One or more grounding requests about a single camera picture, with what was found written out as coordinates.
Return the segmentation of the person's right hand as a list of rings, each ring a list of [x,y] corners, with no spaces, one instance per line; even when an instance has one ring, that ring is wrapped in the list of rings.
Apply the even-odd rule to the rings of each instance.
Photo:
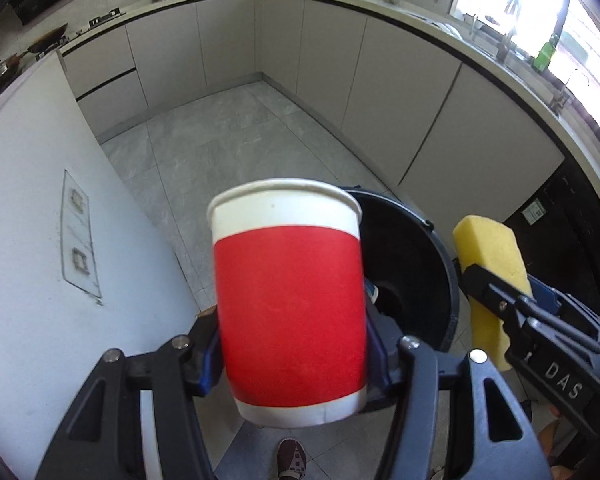
[[[557,460],[577,433],[576,427],[565,417],[558,417],[546,425],[538,433],[538,439],[547,460]]]

